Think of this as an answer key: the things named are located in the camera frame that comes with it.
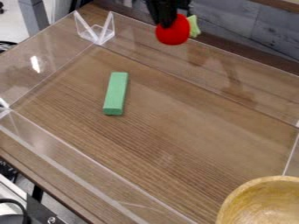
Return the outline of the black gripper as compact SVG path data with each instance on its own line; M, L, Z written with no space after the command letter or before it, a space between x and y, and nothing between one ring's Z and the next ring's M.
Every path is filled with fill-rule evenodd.
M178 9L187 10L192 0L146 0L154 22L163 28L168 28L178 14Z

